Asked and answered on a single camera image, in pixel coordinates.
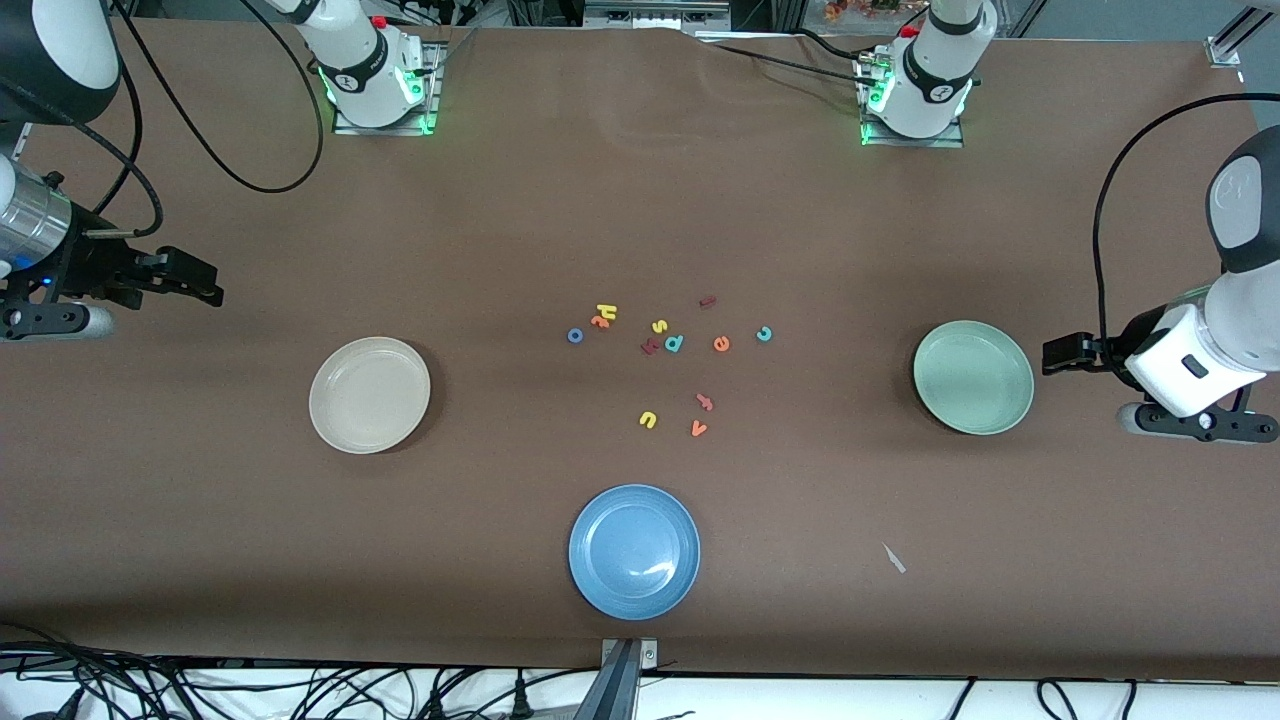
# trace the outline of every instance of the blue plate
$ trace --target blue plate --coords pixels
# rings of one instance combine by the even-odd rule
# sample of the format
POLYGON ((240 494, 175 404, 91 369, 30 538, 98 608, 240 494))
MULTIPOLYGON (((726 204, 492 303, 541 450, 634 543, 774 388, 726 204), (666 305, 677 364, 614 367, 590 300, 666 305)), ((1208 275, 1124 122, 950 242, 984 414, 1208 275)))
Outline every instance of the blue plate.
POLYGON ((595 496, 568 538, 577 589, 620 620, 649 620, 680 605, 700 556, 689 510, 650 486, 618 486, 595 496))

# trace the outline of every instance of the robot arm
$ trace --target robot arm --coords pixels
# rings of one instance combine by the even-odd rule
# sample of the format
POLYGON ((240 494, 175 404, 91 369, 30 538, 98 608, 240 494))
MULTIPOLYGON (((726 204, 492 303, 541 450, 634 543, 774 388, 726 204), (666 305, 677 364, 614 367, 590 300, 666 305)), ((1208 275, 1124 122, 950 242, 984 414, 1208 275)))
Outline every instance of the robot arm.
POLYGON ((375 27, 360 0, 268 0, 297 24, 320 64, 329 97, 353 124, 380 128, 424 101, 413 72, 422 40, 385 22, 375 27))
POLYGON ((888 45, 892 76, 868 110, 899 135, 940 135, 964 109, 996 22, 991 0, 934 0, 919 35, 888 45))
POLYGON ((1280 127, 1222 164, 1206 196, 1225 273, 1165 307, 1124 365, 1179 418, 1280 372, 1280 127))
MULTIPOLYGON (((83 127, 110 104, 120 65, 105 0, 6 1, 0 28, 0 123, 83 127)), ((136 310, 143 291, 174 292, 221 305, 216 268, 174 247, 152 255, 129 247, 128 233, 72 202, 60 181, 0 156, 0 341, 111 332, 109 310, 60 297, 136 310), (38 288, 44 296, 33 301, 38 288)))
POLYGON ((1112 368, 1153 402, 1120 409, 1139 434, 1272 442, 1274 418, 1245 410, 1249 387, 1280 372, 1280 126, 1245 141, 1204 199, 1222 274, 1134 318, 1098 342, 1075 333, 1044 343, 1043 373, 1112 368), (1098 365, 1106 354, 1107 363, 1098 365), (1233 407, 1219 401, 1236 393, 1233 407))

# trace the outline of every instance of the green plate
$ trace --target green plate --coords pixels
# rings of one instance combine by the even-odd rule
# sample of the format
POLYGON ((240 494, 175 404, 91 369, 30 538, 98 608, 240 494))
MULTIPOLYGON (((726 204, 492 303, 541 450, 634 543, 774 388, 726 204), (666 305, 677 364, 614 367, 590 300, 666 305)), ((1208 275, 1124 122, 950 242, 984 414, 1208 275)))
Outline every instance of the green plate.
POLYGON ((1027 416, 1036 379, 1011 337, 974 320, 938 325, 915 350, 915 391, 929 413, 974 436, 993 436, 1027 416))

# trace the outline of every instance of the black cable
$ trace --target black cable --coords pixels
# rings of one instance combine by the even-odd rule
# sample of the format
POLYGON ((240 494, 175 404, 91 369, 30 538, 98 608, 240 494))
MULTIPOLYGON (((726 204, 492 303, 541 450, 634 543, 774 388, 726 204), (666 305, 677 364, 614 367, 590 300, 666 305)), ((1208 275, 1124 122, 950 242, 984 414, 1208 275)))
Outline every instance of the black cable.
POLYGON ((733 53, 733 54, 737 54, 737 55, 746 55, 748 58, 755 58, 756 60, 764 60, 765 63, 774 63, 774 64, 785 65, 785 67, 788 67, 788 68, 796 68, 797 70, 805 70, 805 72, 810 72, 810 73, 817 73, 819 76, 827 76, 827 77, 835 77, 835 78, 840 78, 840 79, 847 79, 849 82, 854 82, 854 83, 858 83, 858 85, 876 85, 876 81, 873 81, 872 78, 855 77, 855 76, 850 76, 850 74, 845 74, 845 73, 837 73, 837 72, 832 72, 832 70, 824 70, 822 68, 814 68, 813 65, 804 65, 804 64, 800 64, 800 63, 792 63, 791 60, 783 60, 781 58, 773 58, 771 55, 760 55, 759 53, 753 53, 750 50, 741 50, 739 47, 730 47, 728 45, 721 45, 718 42, 713 44, 713 47, 719 47, 721 50, 724 50, 726 53, 733 53))
POLYGON ((397 670, 392 670, 390 673, 388 673, 385 675, 381 675, 380 678, 370 680, 367 684, 365 684, 362 687, 357 687, 355 683, 348 682, 347 684, 355 691, 355 693, 352 693, 352 696, 349 698, 347 698, 342 705, 339 705, 339 706, 334 707, 333 710, 330 710, 329 712, 326 712, 325 714, 325 720, 333 720, 334 717, 338 716, 339 712, 342 712, 347 707, 351 707, 356 702, 356 698, 361 698, 361 697, 365 698, 362 702, 372 702, 374 705, 376 705, 383 711, 383 717, 387 717, 387 716, 392 715, 392 712, 389 710, 387 710, 387 703, 384 703, 383 701, 380 701, 380 700, 375 698, 374 696, 369 694, 369 689, 372 688, 374 685, 376 685, 376 684, 379 684, 381 682, 389 680, 389 679, 392 679, 396 675, 399 675, 402 673, 407 673, 407 670, 403 669, 403 667, 397 669, 397 670))
POLYGON ((1120 711, 1120 720, 1129 720, 1129 711, 1133 710, 1133 701, 1138 697, 1138 680, 1125 680, 1129 684, 1129 696, 1124 701, 1124 708, 1120 711))
POLYGON ((439 697, 440 694, 440 678, 444 676, 444 667, 435 671, 435 678, 431 679, 431 696, 439 697))
POLYGON ((468 678, 479 675, 480 670, 481 670, 480 667, 463 667, 462 670, 458 670, 457 675, 444 682, 444 685, 440 688, 440 697, 443 698, 444 696, 453 692, 458 685, 461 685, 468 678))
POLYGON ((81 700, 84 698, 84 688, 76 688, 67 702, 54 712, 52 720, 76 720, 76 714, 79 711, 81 700))
POLYGON ((1025 14, 1023 14, 1021 19, 1018 20, 1018 24, 1023 26, 1023 28, 1018 31, 1018 35, 1015 35, 1014 37, 1027 37, 1027 32, 1032 29, 1032 26, 1036 23, 1037 19, 1039 19, 1039 14, 1044 12, 1044 5, 1048 5, 1047 0, 1044 3, 1041 3, 1039 6, 1033 6, 1027 9, 1027 12, 1030 13, 1032 15, 1028 18, 1025 14))
POLYGON ((1064 720, 1061 715, 1050 710, 1048 702, 1046 702, 1044 700, 1046 687, 1057 691, 1057 697, 1062 698, 1062 705, 1066 706, 1068 715, 1071 716, 1071 720, 1079 720, 1079 717, 1075 716, 1075 707, 1071 706, 1071 701, 1066 697, 1066 691, 1062 689, 1062 685, 1057 684, 1057 680, 1044 679, 1036 683, 1036 700, 1039 701, 1041 707, 1044 710, 1044 714, 1052 717, 1053 720, 1064 720))
POLYGON ((404 682, 408 683, 408 712, 404 714, 404 720, 413 716, 413 708, 417 707, 417 685, 413 684, 413 675, 408 674, 408 669, 404 669, 404 682))
POLYGON ((68 678, 68 679, 64 680, 61 678, 52 679, 52 678, 23 678, 22 676, 23 673, 33 673, 36 670, 41 670, 41 669, 45 669, 45 667, 54 667, 56 665, 65 665, 67 664, 65 660, 61 660, 61 659, 46 660, 47 657, 49 657, 49 655, 44 653, 44 652, 41 652, 38 655, 23 655, 23 656, 18 656, 15 659, 15 660, 18 660, 17 667, 4 667, 4 669, 0 669, 0 675, 3 675, 5 673, 13 673, 14 675, 18 676, 19 680, 41 680, 41 682, 55 682, 55 683, 74 683, 76 682, 74 678, 68 678), (27 661, 31 660, 31 659, 33 659, 33 657, 40 657, 41 660, 45 660, 45 662, 41 662, 40 665, 27 665, 27 661))
MULTIPOLYGON (((527 688, 530 685, 536 685, 538 683, 545 683, 547 680, 554 680, 556 678, 563 678, 564 675, 572 675, 575 673, 595 673, 598 670, 599 670, 598 667, 579 667, 575 670, 561 670, 558 673, 550 673, 548 675, 543 675, 541 678, 534 678, 532 680, 526 682, 525 687, 527 688)), ((507 700, 513 694, 516 694, 515 688, 502 693, 500 696, 490 700, 489 702, 481 705, 480 707, 467 712, 463 720, 476 720, 477 717, 483 717, 485 710, 489 710, 490 707, 498 705, 499 702, 507 700)))
MULTIPOLYGON (((218 168, 221 169, 224 173, 227 173, 229 178, 255 192, 262 192, 268 195, 278 192, 288 192, 298 187, 300 184, 305 183, 307 178, 311 177, 311 173, 315 172, 316 165, 320 164, 320 156, 324 154, 325 131, 324 131, 324 117, 320 113, 320 101, 316 99, 315 88, 311 87, 311 82, 307 78, 306 69, 302 67, 302 63, 298 60, 298 56, 293 54, 293 50, 289 47, 289 45, 284 41, 283 37, 280 37, 280 33, 275 32, 275 28, 271 27, 271 23, 266 22, 266 18, 262 17, 262 13, 257 12, 257 8, 255 8, 248 0, 239 0, 239 3, 250 13, 252 13, 255 18, 257 18, 257 22, 260 22, 262 27, 265 27, 268 32, 271 33, 271 37, 274 37, 275 41, 280 45, 280 47, 283 47, 284 51, 289 55, 289 60, 297 69, 298 77, 302 78, 302 85, 306 87, 307 96, 311 97, 311 109, 315 111, 316 150, 315 155, 311 158, 311 164, 307 167, 306 170, 303 170, 303 173, 297 179, 294 179, 288 184, 282 184, 279 187, 264 187, 244 179, 236 170, 233 170, 230 165, 228 165, 221 159, 221 156, 218 155, 218 152, 212 149, 212 146, 209 145, 209 141, 205 140, 205 135, 200 132, 198 127, 196 127, 196 123, 191 119, 191 115, 187 114, 187 109, 183 108, 182 102, 178 100, 178 96, 173 92, 173 87, 169 86, 169 81, 165 79, 164 73, 160 70, 160 65, 156 64, 155 58, 151 56, 151 50, 147 47, 147 44, 142 40, 142 35, 138 33, 138 28, 137 26, 133 24, 133 19, 129 18, 128 15, 124 15, 122 19, 124 20, 124 27, 128 28, 129 35, 133 36, 133 41, 137 42, 138 50, 142 51, 142 58, 147 61, 147 65, 151 67, 151 73, 156 77, 156 81, 160 82, 160 87, 164 90, 164 94, 169 96, 169 101, 173 102, 174 109, 178 110, 178 115, 182 117, 182 122, 187 124, 187 129, 191 131, 191 135, 195 136, 196 142, 200 143, 200 146, 205 150, 205 154, 209 155, 209 158, 214 161, 214 164, 218 165, 218 168)), ((111 0, 111 4, 115 6, 116 10, 120 9, 120 0, 111 0)))
MULTIPOLYGON (((129 92, 129 109, 133 111, 133 142, 129 143, 129 160, 137 163, 138 152, 142 150, 142 102, 138 100, 138 87, 133 85, 133 76, 129 74, 129 67, 124 64, 122 55, 116 54, 116 58, 120 63, 120 78, 124 79, 124 88, 129 92)), ((93 206, 95 215, 101 215, 106 211, 106 206, 115 200, 115 193, 120 192, 128 177, 129 168, 122 167, 120 172, 115 176, 115 182, 106 190, 106 195, 93 206)))
POLYGON ((115 717, 119 716, 124 720, 129 720, 132 717, 123 707, 120 707, 119 703, 111 700, 106 691, 106 682, 101 676, 93 678, 93 683, 97 685, 96 688, 90 685, 88 680, 77 679, 76 682, 81 683, 81 689, 84 689, 88 694, 93 696, 101 701, 104 706, 106 706, 106 716, 109 719, 115 720, 115 717))
POLYGON ((36 97, 33 92, 18 85, 17 82, 9 79, 8 77, 0 76, 0 86, 4 86, 4 88, 8 90, 9 92, 17 95, 18 97, 22 97, 27 102, 35 105, 41 111, 51 115, 58 122, 67 126, 72 126, 73 128, 81 131, 90 140, 99 143, 100 147, 110 152, 111 156, 119 160, 125 168, 128 168, 129 173, 132 173, 133 177, 138 178, 138 184, 141 184, 143 192, 147 193, 147 199, 151 200, 151 210, 154 213, 151 224, 147 225, 146 228, 133 231, 133 237, 146 237, 160 229, 160 225, 164 223, 164 208, 160 206, 160 196, 156 195, 156 188, 151 186, 151 181, 148 181, 147 177, 142 174, 142 170, 138 169, 137 164, 134 164, 133 160, 131 160, 124 152, 120 152, 119 147, 113 145, 110 140, 99 135, 97 131, 95 131, 93 128, 72 118, 70 115, 68 115, 67 113, 64 113, 58 108, 54 108, 49 102, 45 102, 40 97, 36 97))
POLYGON ((964 707, 964 701, 969 697, 969 692, 977 684, 978 678, 970 676, 969 682, 965 683, 964 689, 960 691, 960 694, 956 697, 955 705, 951 706, 951 714, 947 715, 947 720, 956 720, 956 717, 960 717, 960 708, 964 707))
POLYGON ((279 685, 209 685, 202 683, 192 683, 187 674, 182 674, 182 682, 188 688, 197 689, 201 692, 216 692, 216 693, 229 693, 229 692, 246 692, 246 693, 269 693, 275 691, 287 691, 291 688, 301 688, 305 685, 314 685, 315 680, 298 680, 297 683, 283 683, 279 685))
POLYGON ((234 717, 232 715, 228 715, 225 711, 223 711, 223 708, 218 707, 216 705, 214 705, 212 702, 210 702, 209 698, 206 698, 205 696, 200 694, 200 691, 192 689, 191 694, 196 700, 198 700, 201 703, 204 703, 205 707, 207 707, 209 710, 212 710, 223 720, 242 720, 239 717, 234 717))
POLYGON ((1120 378, 1120 368, 1112 360, 1111 341, 1107 337, 1107 287, 1106 281, 1102 277, 1102 250, 1098 240, 1101 234, 1100 231, 1102 228, 1102 206, 1106 204, 1107 192, 1111 190, 1111 183, 1115 181, 1116 172, 1120 170, 1120 164, 1129 156, 1129 152, 1134 149, 1134 146, 1137 146, 1143 137, 1147 137, 1151 131, 1158 128, 1166 122, 1181 115, 1183 113, 1189 113, 1197 108, 1204 108, 1206 105, 1242 101, 1280 102, 1280 92, 1228 92, 1224 95, 1201 97, 1199 100, 1179 105, 1164 115, 1160 115, 1155 120, 1151 120, 1132 138, 1129 138, 1129 142, 1126 142, 1120 150, 1120 154, 1116 155, 1116 159, 1111 163, 1111 168, 1107 170, 1106 178, 1102 181, 1102 190, 1098 192, 1098 204, 1093 209, 1093 278, 1098 286, 1098 342, 1102 346, 1102 368, 1103 370, 1110 370, 1116 375, 1116 378, 1120 378))
POLYGON ((792 32, 792 35, 803 35, 803 36, 808 37, 809 40, 813 40, 814 42, 817 42, 818 45, 820 45, 823 50, 826 50, 827 53, 831 53, 832 55, 835 55, 837 58, 844 58, 846 60, 856 60, 858 59, 858 53, 850 53, 849 50, 841 50, 840 47, 836 47, 835 45, 827 42, 827 38, 824 38, 823 36, 818 35, 817 32, 813 32, 809 28, 797 27, 797 28, 795 28, 791 32, 792 32))
POLYGON ((342 678, 343 673, 344 670, 338 670, 337 673, 326 678, 325 682, 333 682, 333 684, 328 689, 320 693, 316 693, 315 688, 308 689, 307 694, 302 697, 302 701, 298 703, 298 706, 293 708, 293 712, 289 715, 289 720, 302 720, 303 717, 307 717, 307 714, 311 712, 317 705, 320 705, 320 701, 324 700, 325 696, 335 692, 338 688, 342 687, 342 683, 344 680, 351 680, 352 678, 358 675, 361 670, 357 667, 352 670, 351 674, 347 675, 346 678, 342 678))
MULTIPOLYGON (((14 628, 20 628, 19 625, 10 624, 10 623, 0 623, 0 624, 14 626, 14 628)), ((38 634, 41 634, 42 637, 49 637, 47 634, 44 634, 44 633, 38 633, 38 634)), ((128 675, 128 673, 125 673, 120 666, 113 665, 113 660, 114 659, 104 657, 104 656, 100 656, 99 653, 88 650, 88 648, 81 648, 78 646, 74 646, 74 644, 70 644, 70 643, 64 643, 64 642, 60 642, 60 641, 49 641, 49 642, 22 642, 22 641, 19 641, 19 642, 0 643, 0 651, 8 651, 8 650, 19 650, 19 651, 40 651, 40 650, 45 650, 45 651, 49 651, 52 655, 59 655, 59 656, 67 657, 68 660, 74 660, 81 666, 87 666, 87 667, 90 667, 90 669, 100 673, 100 675, 99 675, 100 680, 104 679, 104 678, 110 678, 113 680, 113 684, 123 687, 127 692, 129 692, 131 694, 136 696, 138 698, 138 702, 141 703, 141 706, 143 708, 143 717, 154 716, 154 717, 159 717, 161 720, 166 720, 169 717, 169 714, 164 710, 163 705, 159 702, 157 698, 152 697, 145 689, 142 689, 142 687, 138 685, 137 682, 133 680, 133 678, 131 678, 128 675)), ((110 700, 109 700, 109 696, 106 693, 106 689, 105 689, 105 687, 101 687, 101 684, 100 684, 99 689, 95 689, 88 683, 88 680, 83 680, 82 679, 81 680, 81 687, 83 687, 86 689, 86 692, 88 692, 90 694, 97 697, 99 700, 102 700, 104 702, 110 703, 110 700)), ((201 719, 200 719, 198 714, 195 714, 191 720, 201 720, 201 719)))
POLYGON ((507 714, 508 720, 529 720, 534 716, 534 708, 529 705, 529 693, 525 688, 529 687, 525 683, 525 670, 516 670, 516 698, 511 702, 511 712, 507 714))

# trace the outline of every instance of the small white debris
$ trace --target small white debris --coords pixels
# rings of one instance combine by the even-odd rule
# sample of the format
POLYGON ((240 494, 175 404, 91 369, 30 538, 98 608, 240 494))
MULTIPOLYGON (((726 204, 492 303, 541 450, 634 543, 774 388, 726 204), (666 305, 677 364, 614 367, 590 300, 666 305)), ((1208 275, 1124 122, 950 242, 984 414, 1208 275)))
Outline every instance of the small white debris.
POLYGON ((897 568, 897 571, 900 574, 901 573, 906 573, 906 565, 902 565, 902 561, 899 560, 896 555, 893 555, 893 551, 890 550, 887 544, 884 544, 884 543, 881 543, 881 544, 884 546, 884 552, 888 553, 888 561, 892 562, 895 568, 897 568))

